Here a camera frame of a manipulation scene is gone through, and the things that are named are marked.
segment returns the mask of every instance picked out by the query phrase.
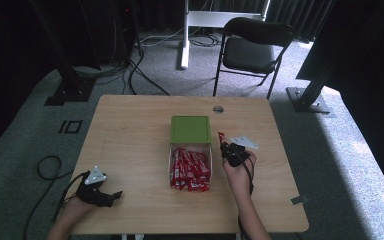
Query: chair backrest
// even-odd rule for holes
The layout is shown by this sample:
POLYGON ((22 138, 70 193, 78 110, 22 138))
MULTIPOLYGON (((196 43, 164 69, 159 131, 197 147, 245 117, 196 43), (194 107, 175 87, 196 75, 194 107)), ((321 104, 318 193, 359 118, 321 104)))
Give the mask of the chair backrest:
POLYGON ((224 32, 240 36, 250 42, 288 47, 293 40, 293 29, 283 23, 269 23, 244 17, 226 23, 224 32))

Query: black chair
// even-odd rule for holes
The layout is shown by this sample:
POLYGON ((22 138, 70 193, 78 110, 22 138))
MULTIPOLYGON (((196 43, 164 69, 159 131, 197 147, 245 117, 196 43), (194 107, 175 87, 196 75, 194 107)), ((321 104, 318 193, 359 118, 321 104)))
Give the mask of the black chair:
POLYGON ((261 86, 274 72, 267 99, 282 62, 283 53, 293 40, 293 29, 281 23, 268 23, 248 18, 233 18, 224 27, 213 96, 216 96, 220 72, 262 77, 261 86), (273 46, 280 47, 275 57, 273 46), (221 69, 221 63, 227 69, 221 69))

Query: red candy wrapper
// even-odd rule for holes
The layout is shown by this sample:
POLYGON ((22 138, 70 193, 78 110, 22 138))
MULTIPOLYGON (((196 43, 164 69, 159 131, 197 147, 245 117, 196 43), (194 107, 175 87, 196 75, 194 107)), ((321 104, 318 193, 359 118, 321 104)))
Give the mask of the red candy wrapper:
POLYGON ((204 153, 186 151, 177 148, 173 152, 173 166, 170 169, 170 185, 172 188, 202 192, 210 189, 211 171, 204 153))

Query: gray carpet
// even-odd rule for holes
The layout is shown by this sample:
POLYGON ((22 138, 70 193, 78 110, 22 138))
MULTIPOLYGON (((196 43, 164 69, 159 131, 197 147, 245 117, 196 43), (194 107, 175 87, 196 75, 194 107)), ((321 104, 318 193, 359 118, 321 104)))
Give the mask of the gray carpet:
MULTIPOLYGON (((189 68, 180 70, 179 46, 179 41, 169 41, 143 47, 145 57, 140 69, 170 95, 211 96, 219 47, 191 45, 189 68)), ((296 80, 295 76, 310 47, 292 43, 270 98, 298 189, 301 195, 310 199, 304 204, 310 228, 299 235, 271 235, 273 239, 286 240, 384 239, 384 177, 340 93, 324 88, 322 97, 333 111, 328 116, 297 113, 288 99, 286 87, 308 85, 308 81, 296 80)), ((134 62, 138 61, 137 50, 132 58, 134 62)), ((100 96, 132 94, 127 82, 128 73, 124 77, 100 78, 88 102, 67 102, 59 107, 44 106, 46 98, 58 87, 58 72, 49 73, 37 84, 0 139, 0 239, 22 238, 29 213, 51 183, 38 176, 39 160, 55 155, 62 160, 61 173, 72 170, 100 96), (82 121, 79 132, 61 132, 64 121, 74 121, 74 125, 82 121)), ((270 79, 257 87, 258 79, 223 74, 217 95, 265 98, 270 79)), ((137 94, 162 93, 137 73, 133 75, 132 85, 137 94)), ((54 174, 57 166, 53 160, 41 165, 44 175, 54 174)), ((60 194, 69 180, 70 176, 57 180, 38 206, 27 229, 28 239, 45 238, 60 194)), ((220 237, 224 236, 147 236, 146 239, 220 237)), ((73 236, 72 239, 110 238, 73 236)))

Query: metal stand base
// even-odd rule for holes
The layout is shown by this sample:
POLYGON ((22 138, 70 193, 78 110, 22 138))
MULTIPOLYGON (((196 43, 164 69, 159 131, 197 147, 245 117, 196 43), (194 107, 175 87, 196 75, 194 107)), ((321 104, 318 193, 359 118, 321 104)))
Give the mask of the metal stand base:
POLYGON ((54 96, 48 97, 45 106, 63 106, 65 102, 87 102, 92 94, 96 78, 83 78, 83 81, 78 90, 67 90, 66 82, 61 81, 58 89, 55 91, 54 96))
POLYGON ((323 113, 329 114, 331 110, 326 105, 323 100, 322 95, 320 95, 317 100, 311 106, 303 106, 300 104, 301 94, 305 91, 305 88, 296 88, 296 87, 288 87, 286 88, 286 92, 289 95, 289 99, 294 105, 295 111, 297 112, 310 112, 310 113, 323 113))

